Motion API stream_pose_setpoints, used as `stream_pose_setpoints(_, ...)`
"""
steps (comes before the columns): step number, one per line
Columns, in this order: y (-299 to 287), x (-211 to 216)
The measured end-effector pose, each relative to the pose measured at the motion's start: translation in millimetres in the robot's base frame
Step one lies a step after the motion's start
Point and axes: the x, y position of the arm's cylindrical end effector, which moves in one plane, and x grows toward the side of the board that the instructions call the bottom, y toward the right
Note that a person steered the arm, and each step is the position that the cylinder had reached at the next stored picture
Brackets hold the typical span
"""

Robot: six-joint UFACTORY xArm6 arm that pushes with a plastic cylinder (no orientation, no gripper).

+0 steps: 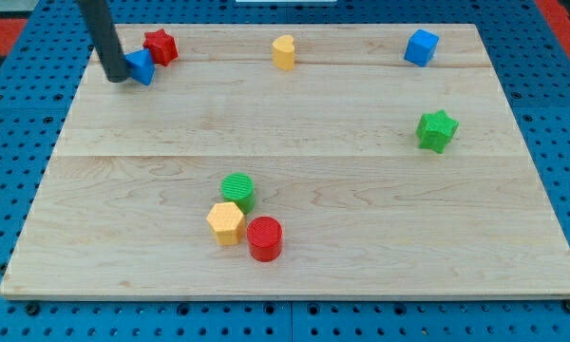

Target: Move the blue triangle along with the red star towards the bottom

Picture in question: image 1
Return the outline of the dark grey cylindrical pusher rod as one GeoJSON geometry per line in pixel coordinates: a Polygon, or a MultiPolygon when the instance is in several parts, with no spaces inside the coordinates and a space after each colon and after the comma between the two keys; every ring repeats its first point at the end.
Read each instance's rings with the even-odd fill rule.
{"type": "Polygon", "coordinates": [[[130,69],[114,26],[106,0],[77,0],[92,44],[96,49],[106,79],[121,83],[130,77],[130,69]]]}

